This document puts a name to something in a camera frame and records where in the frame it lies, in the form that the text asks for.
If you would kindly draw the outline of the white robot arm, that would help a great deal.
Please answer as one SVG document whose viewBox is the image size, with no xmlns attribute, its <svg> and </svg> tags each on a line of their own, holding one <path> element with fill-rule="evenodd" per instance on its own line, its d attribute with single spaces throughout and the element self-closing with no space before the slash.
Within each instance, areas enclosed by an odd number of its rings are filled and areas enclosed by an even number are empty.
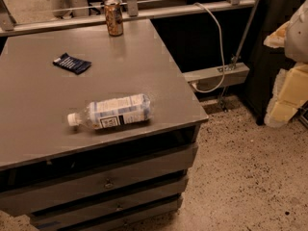
<svg viewBox="0 0 308 231">
<path fill-rule="evenodd" d="M 295 62 L 289 70 L 279 69 L 264 118 L 267 126 L 278 128 L 308 101 L 308 0 L 266 37 L 264 45 L 283 48 L 286 58 Z"/>
</svg>

